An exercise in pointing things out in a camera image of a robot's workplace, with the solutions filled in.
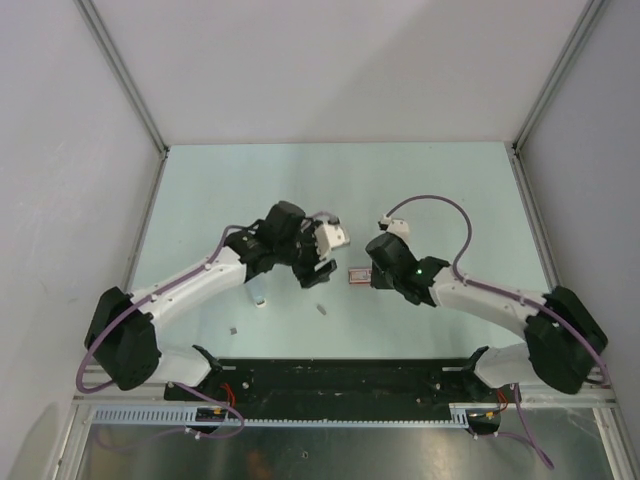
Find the light blue table surface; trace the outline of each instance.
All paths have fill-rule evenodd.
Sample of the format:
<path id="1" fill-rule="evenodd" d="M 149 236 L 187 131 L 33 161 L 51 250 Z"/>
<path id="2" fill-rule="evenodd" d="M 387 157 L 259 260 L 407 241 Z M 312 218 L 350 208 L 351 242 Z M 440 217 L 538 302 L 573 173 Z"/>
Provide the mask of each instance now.
<path id="1" fill-rule="evenodd" d="M 265 308 L 256 308 L 244 288 L 229 290 L 164 330 L 163 340 L 199 344 L 215 356 L 271 358 L 466 357 L 480 346 L 517 343 L 476 317 L 348 284 L 349 267 L 369 265 L 364 247 L 378 233 L 381 214 L 426 193 L 454 199 L 471 216 L 474 237 L 461 264 L 467 272 L 546 289 L 509 160 L 497 142 L 173 147 L 134 288 L 202 259 L 227 224 L 251 224 L 288 200 L 309 214 L 329 210 L 349 230 L 351 246 L 335 253 L 331 281 L 301 290 L 290 269 L 277 266 L 264 276 Z M 463 244 L 464 221 L 446 204 L 415 202 L 398 215 L 411 225 L 418 257 L 452 260 Z"/>

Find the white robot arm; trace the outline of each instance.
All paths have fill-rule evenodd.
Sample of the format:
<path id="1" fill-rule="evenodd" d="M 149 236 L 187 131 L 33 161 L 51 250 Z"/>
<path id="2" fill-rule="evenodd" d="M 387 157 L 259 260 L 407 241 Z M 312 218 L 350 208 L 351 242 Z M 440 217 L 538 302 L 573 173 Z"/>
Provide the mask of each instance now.
<path id="1" fill-rule="evenodd" d="M 384 216 L 379 226 L 384 233 L 366 247 L 373 263 L 373 288 L 394 289 L 416 305 L 470 313 L 525 341 L 506 348 L 483 347 L 474 353 L 468 368 L 480 381 L 471 387 L 477 388 L 478 397 L 486 389 L 541 380 L 563 393 L 580 390 L 594 366 L 584 341 L 599 355 L 608 339 L 575 293 L 559 286 L 542 293 L 492 285 L 456 270 L 455 262 L 450 265 L 433 257 L 417 260 L 408 246 L 410 229 L 405 220 Z M 558 324 L 550 311 L 569 325 Z M 583 342 L 567 329 L 577 331 Z"/>
<path id="2" fill-rule="evenodd" d="M 85 346 L 120 389 L 146 381 L 198 385 L 216 367 L 215 359 L 198 345 L 158 342 L 163 328 L 277 264 L 290 266 L 302 288 L 326 282 L 337 268 L 331 251 L 350 242 L 337 218 L 307 217 L 288 202 L 274 205 L 264 220 L 235 227 L 238 231 L 227 235 L 231 228 L 211 256 L 165 282 L 129 295 L 114 287 L 101 296 Z"/>

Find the small block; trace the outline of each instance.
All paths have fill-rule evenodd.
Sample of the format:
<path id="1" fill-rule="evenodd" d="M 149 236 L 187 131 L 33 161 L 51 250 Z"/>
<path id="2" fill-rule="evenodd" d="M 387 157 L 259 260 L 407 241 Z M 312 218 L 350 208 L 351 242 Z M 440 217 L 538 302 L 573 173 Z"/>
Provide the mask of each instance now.
<path id="1" fill-rule="evenodd" d="M 350 285 L 370 285 L 371 269 L 368 267 L 352 267 L 349 269 Z"/>

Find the red wire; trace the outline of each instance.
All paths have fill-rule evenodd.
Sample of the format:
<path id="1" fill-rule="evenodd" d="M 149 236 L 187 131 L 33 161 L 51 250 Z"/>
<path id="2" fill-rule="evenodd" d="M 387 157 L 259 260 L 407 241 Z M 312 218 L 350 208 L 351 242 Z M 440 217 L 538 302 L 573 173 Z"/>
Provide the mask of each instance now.
<path id="1" fill-rule="evenodd" d="M 507 407 L 509 406 L 509 399 L 500 390 L 498 390 L 498 401 L 500 402 L 500 411 L 504 412 L 507 409 Z"/>
<path id="2" fill-rule="evenodd" d="M 231 386 L 228 383 L 223 383 L 220 385 L 227 392 L 227 402 L 231 401 L 231 406 L 236 406 L 236 396 L 233 394 L 233 390 L 231 390 Z"/>

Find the reflective metal surface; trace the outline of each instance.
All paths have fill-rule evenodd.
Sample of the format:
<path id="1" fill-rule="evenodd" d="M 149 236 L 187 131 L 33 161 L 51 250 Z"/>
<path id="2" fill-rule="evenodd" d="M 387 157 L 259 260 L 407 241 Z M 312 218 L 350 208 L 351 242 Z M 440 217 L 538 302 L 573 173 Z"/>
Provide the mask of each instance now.
<path id="1" fill-rule="evenodd" d="M 527 416 L 556 464 L 549 472 L 532 449 L 464 430 L 248 428 L 230 440 L 176 434 L 126 453 L 89 441 L 82 480 L 612 479 L 591 410 L 539 409 Z M 166 427 L 94 426 L 105 443 L 139 442 Z M 521 432 L 514 411 L 503 431 Z"/>

